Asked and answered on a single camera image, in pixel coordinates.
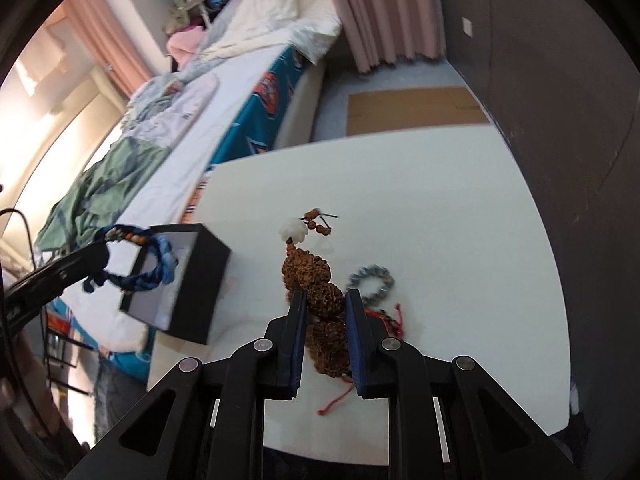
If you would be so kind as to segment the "person's left hand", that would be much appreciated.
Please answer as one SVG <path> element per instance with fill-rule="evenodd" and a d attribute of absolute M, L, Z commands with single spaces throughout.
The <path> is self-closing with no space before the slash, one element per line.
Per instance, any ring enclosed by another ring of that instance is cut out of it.
<path fill-rule="evenodd" d="M 60 429 L 61 416 L 56 407 L 41 362 L 23 333 L 14 341 L 14 353 L 21 382 L 1 379 L 1 408 L 10 408 L 25 429 L 40 438 L 52 437 Z"/>

